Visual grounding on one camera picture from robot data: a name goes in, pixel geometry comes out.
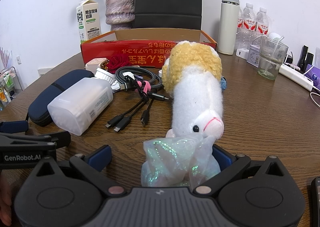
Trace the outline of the person's left hand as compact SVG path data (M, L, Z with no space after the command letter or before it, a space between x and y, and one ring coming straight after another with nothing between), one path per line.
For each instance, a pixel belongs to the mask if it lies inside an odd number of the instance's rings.
M0 188L1 221L5 226L11 226L11 187L3 173L1 173Z

